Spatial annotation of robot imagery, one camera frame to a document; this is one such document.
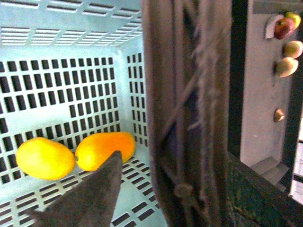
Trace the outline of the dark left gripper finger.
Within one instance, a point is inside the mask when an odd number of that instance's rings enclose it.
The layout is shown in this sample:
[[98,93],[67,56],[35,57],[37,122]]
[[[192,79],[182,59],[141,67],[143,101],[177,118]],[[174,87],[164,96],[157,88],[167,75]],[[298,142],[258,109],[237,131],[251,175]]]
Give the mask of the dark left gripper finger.
[[108,227],[121,188],[122,154],[114,153],[45,210],[26,210],[35,227]]

